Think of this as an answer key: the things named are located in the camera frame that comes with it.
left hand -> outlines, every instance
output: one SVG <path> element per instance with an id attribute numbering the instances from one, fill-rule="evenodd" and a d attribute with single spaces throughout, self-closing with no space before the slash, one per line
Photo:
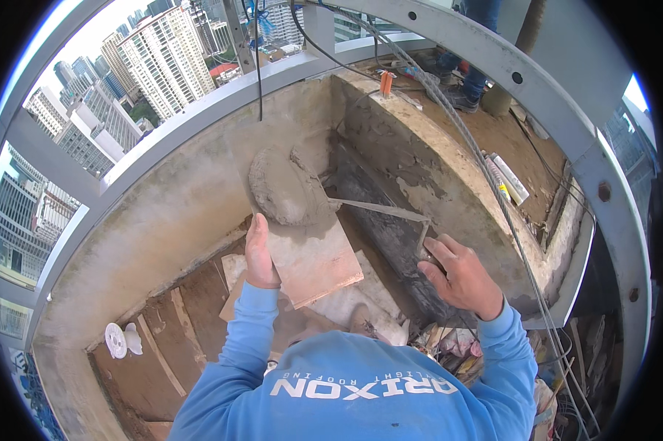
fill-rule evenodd
<path id="1" fill-rule="evenodd" d="M 276 289 L 280 288 L 281 281 L 265 244 L 267 240 L 268 220 L 262 213 L 256 213 L 245 236 L 246 280 L 257 288 Z"/>

jeans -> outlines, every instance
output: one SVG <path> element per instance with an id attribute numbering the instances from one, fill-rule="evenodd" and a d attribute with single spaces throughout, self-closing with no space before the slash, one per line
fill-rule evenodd
<path id="1" fill-rule="evenodd" d="M 485 26 L 495 32 L 498 26 L 498 13 L 502 0 L 463 0 L 459 13 L 467 18 Z M 461 58 L 445 52 L 436 59 L 436 66 L 441 71 L 451 72 L 461 62 Z M 473 66 L 468 68 L 468 75 L 464 78 L 463 92 L 470 101 L 476 101 L 483 92 L 486 84 L 486 75 L 480 73 Z"/>

hand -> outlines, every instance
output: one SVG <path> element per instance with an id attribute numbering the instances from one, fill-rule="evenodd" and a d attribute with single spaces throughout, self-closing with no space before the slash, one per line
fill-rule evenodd
<path id="1" fill-rule="evenodd" d="M 503 293 L 484 269 L 471 248 L 461 245 L 448 234 L 426 238 L 424 247 L 439 260 L 446 276 L 434 264 L 424 260 L 417 268 L 424 272 L 439 297 L 457 308 L 476 313 L 481 320 L 491 321 L 503 311 Z"/>
<path id="2" fill-rule="evenodd" d="M 258 288 L 280 288 L 280 276 L 265 244 L 267 240 L 268 220 L 262 213 L 257 213 L 245 236 L 245 260 L 248 263 L 246 280 Z"/>

metal frame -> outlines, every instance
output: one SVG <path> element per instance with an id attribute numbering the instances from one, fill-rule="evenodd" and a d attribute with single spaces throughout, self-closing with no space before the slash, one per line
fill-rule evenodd
<path id="1" fill-rule="evenodd" d="M 56 145 L 48 148 L 44 139 L 37 136 L 36 123 L 26 118 L 21 105 L 47 63 L 64 43 L 108 3 L 108 0 L 66 0 L 58 5 L 17 63 L 0 102 L 0 149 L 6 137 L 13 139 L 16 143 L 14 147 L 21 154 L 40 164 L 40 172 L 55 182 L 60 180 L 58 185 L 62 189 L 79 194 L 84 203 L 54 247 L 35 291 L 19 287 L 21 292 L 16 291 L 5 285 L 9 282 L 0 281 L 1 296 L 21 298 L 24 294 L 26 303 L 34 305 L 33 320 L 24 346 L 30 344 L 46 297 L 67 261 L 123 193 L 187 139 L 257 98 L 256 75 L 244 75 L 190 104 L 186 113 L 167 120 L 126 154 L 100 182 L 76 170 L 59 177 L 64 173 L 64 169 L 60 168 L 63 158 L 56 152 L 50 152 L 59 149 Z M 329 0 L 327 4 L 382 17 L 419 32 L 428 39 L 414 34 L 393 35 L 392 38 L 406 50 L 433 47 L 433 42 L 436 42 L 458 54 L 507 90 L 555 139 L 572 162 L 572 173 L 584 190 L 598 221 L 605 225 L 603 232 L 617 275 L 625 323 L 621 373 L 621 385 L 624 387 L 621 387 L 619 397 L 624 396 L 641 365 L 648 341 L 650 270 L 645 236 L 633 196 L 625 175 L 598 129 L 562 87 L 534 61 L 494 32 L 449 9 L 420 0 Z M 414 20 L 410 18 L 410 12 L 414 13 Z M 304 13 L 309 17 L 309 21 L 305 17 L 305 27 L 310 37 L 322 47 L 331 47 L 334 41 L 333 14 L 319 8 L 316 2 L 305 4 Z M 319 20 L 331 20 L 331 24 L 318 23 L 319 26 L 314 27 L 312 23 Z M 371 58 L 372 42 L 372 38 L 365 38 L 339 43 L 335 46 L 336 56 L 342 62 Z M 386 54 L 388 51 L 381 44 L 379 52 Z M 261 69 L 263 93 L 321 74 L 335 66 L 334 62 L 318 57 L 313 51 L 285 58 Z M 513 73 L 521 74 L 519 84 L 513 81 Z M 36 150 L 30 153 L 35 146 L 47 149 L 44 161 L 40 162 L 37 158 Z M 609 198 L 602 200 L 598 197 L 600 186 L 609 188 Z"/>

orixon logo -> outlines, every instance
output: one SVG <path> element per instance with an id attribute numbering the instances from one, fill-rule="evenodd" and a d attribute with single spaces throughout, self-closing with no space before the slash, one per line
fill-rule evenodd
<path id="1" fill-rule="evenodd" d="M 345 395 L 342 399 L 354 400 L 392 397 L 405 393 L 452 394 L 459 391 L 448 380 L 442 377 L 434 377 L 429 373 L 423 375 L 420 371 L 387 373 L 381 374 L 380 377 L 383 379 L 381 380 L 379 376 L 376 376 L 374 381 L 359 387 L 361 383 L 356 380 L 335 379 L 325 375 L 311 377 L 310 373 L 286 372 L 282 378 L 275 381 L 270 395 L 287 394 L 293 398 L 338 399 L 341 398 L 341 394 L 344 392 Z"/>

